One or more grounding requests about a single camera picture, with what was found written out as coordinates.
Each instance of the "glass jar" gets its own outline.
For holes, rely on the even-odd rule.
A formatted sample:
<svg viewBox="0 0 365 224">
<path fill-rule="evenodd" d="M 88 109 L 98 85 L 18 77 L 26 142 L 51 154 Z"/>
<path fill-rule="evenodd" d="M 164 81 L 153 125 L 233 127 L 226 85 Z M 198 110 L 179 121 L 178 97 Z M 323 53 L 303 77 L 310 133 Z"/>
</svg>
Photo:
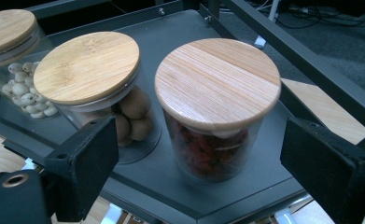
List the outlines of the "glass jar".
<svg viewBox="0 0 365 224">
<path fill-rule="evenodd" d="M 35 120 L 59 115 L 34 86 L 35 69 L 49 50 L 51 44 L 41 34 L 32 12 L 0 11 L 0 95 Z"/>
<path fill-rule="evenodd" d="M 77 129 L 116 115 L 119 163 L 130 163 L 153 150 L 161 135 L 139 59 L 138 45 L 127 35 L 82 35 L 51 51 L 34 83 Z"/>
<path fill-rule="evenodd" d="M 273 61 L 237 40 L 193 41 L 168 54 L 155 92 L 181 170 L 204 181 L 237 175 L 280 91 Z"/>
</svg>

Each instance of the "kiwi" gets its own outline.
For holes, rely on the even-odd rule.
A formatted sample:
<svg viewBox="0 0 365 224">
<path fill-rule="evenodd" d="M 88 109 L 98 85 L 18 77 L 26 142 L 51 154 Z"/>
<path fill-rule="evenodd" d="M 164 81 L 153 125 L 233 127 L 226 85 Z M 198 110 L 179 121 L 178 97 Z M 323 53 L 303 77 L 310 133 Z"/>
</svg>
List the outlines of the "kiwi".
<svg viewBox="0 0 365 224">
<path fill-rule="evenodd" d="M 131 125 L 130 137 L 135 141 L 145 140 L 153 129 L 153 122 L 150 116 L 143 119 L 129 119 Z"/>
<path fill-rule="evenodd" d="M 130 123 L 121 114 L 116 114 L 116 134 L 118 136 L 118 143 L 130 138 Z"/>
<path fill-rule="evenodd" d="M 151 107 L 149 96 L 138 88 L 132 89 L 119 101 L 123 114 L 129 119 L 142 119 Z"/>
</svg>

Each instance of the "black tray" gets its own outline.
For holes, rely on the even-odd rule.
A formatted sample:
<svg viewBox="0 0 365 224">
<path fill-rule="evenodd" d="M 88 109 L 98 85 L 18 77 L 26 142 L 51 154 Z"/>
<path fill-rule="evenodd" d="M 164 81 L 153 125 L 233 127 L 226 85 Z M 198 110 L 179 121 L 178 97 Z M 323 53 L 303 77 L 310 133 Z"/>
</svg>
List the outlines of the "black tray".
<svg viewBox="0 0 365 224">
<path fill-rule="evenodd" d="M 158 13 L 160 7 L 166 13 L 164 16 Z M 184 176 L 176 166 L 153 90 L 156 69 L 168 53 L 183 44 L 224 37 L 197 11 L 181 8 L 182 4 L 175 2 L 49 36 L 57 46 L 78 35 L 114 30 L 131 36 L 141 50 L 141 72 L 155 101 L 153 108 L 161 122 L 161 139 L 142 160 L 118 164 L 101 196 L 149 222 L 227 223 L 270 215 L 306 195 L 279 160 L 286 121 L 293 116 L 281 101 L 262 122 L 248 162 L 236 177 L 206 183 Z M 32 122 L 0 99 L 0 135 L 6 138 L 4 145 L 39 164 L 75 131 L 62 116 Z"/>
</svg>

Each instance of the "metal bar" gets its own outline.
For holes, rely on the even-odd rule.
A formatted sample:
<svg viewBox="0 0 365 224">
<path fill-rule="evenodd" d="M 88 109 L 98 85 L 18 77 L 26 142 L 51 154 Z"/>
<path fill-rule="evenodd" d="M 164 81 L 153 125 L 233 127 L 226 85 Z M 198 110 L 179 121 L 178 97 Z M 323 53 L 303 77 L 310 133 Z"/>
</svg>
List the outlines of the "metal bar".
<svg viewBox="0 0 365 224">
<path fill-rule="evenodd" d="M 46 4 L 28 7 L 27 10 L 35 14 L 36 18 L 43 19 L 50 16 L 62 14 L 64 12 L 90 7 L 101 3 L 110 2 L 110 0 L 58 0 Z"/>
<path fill-rule="evenodd" d="M 208 9 L 216 18 L 219 18 L 219 5 L 220 0 L 208 0 Z"/>
<path fill-rule="evenodd" d="M 162 8 L 162 11 L 165 13 L 165 15 L 170 15 L 182 11 L 183 5 L 182 1 L 174 1 L 160 6 L 145 8 L 142 10 L 106 19 L 103 21 L 97 21 L 94 23 L 86 24 L 71 30 L 62 31 L 57 34 L 48 35 L 48 39 L 54 46 L 58 46 L 69 39 L 72 39 L 80 35 L 85 35 L 87 32 L 92 33 L 100 31 L 117 30 L 144 21 L 155 20 L 163 16 L 159 14 L 160 8 Z"/>
<path fill-rule="evenodd" d="M 222 36 L 222 38 L 229 38 L 229 39 L 237 39 L 228 29 L 226 29 L 222 23 L 217 19 L 216 16 L 212 14 L 210 10 L 205 8 L 202 4 L 200 4 L 200 15 L 207 20 L 208 24 L 214 28 L 217 33 Z"/>
<path fill-rule="evenodd" d="M 244 0 L 223 0 L 223 3 L 365 126 L 365 90 Z"/>
<path fill-rule="evenodd" d="M 268 17 L 270 21 L 275 21 L 275 18 L 277 17 L 276 13 L 279 2 L 280 2 L 279 0 L 273 0 L 272 8 L 270 9 L 270 14 Z M 266 45 L 266 40 L 263 39 L 263 37 L 261 37 L 260 35 L 258 35 L 258 38 L 254 43 L 254 46 L 257 47 L 258 49 L 263 49 L 265 45 Z"/>
</svg>

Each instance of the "wooden lid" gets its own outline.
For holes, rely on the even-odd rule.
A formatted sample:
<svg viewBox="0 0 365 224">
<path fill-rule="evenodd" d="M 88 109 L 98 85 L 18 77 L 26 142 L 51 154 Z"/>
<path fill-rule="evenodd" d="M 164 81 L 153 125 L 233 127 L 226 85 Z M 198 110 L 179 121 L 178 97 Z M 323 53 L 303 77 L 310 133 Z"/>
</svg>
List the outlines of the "wooden lid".
<svg viewBox="0 0 365 224">
<path fill-rule="evenodd" d="M 236 130 L 275 105 L 281 81 L 262 51 L 240 41 L 212 38 L 167 55 L 157 70 L 155 91 L 164 110 L 191 128 Z"/>
<path fill-rule="evenodd" d="M 36 29 L 35 15 L 23 9 L 0 11 L 0 52 L 14 48 Z"/>
<path fill-rule="evenodd" d="M 36 89 L 61 105 L 89 103 L 117 91 L 139 64 L 139 48 L 116 32 L 82 35 L 52 50 L 35 70 Z"/>
</svg>

